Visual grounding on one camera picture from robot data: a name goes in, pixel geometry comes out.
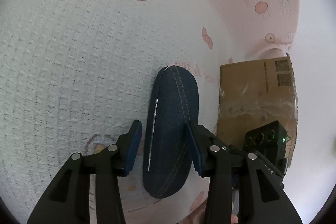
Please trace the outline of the person's right hand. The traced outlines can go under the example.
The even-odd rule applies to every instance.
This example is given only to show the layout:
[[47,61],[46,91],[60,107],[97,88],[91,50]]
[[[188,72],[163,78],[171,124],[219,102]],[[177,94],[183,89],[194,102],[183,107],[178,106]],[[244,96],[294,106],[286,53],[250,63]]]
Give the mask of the person's right hand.
[[206,203],[207,201],[201,203],[195,210],[193,210],[178,224],[202,224],[205,218]]

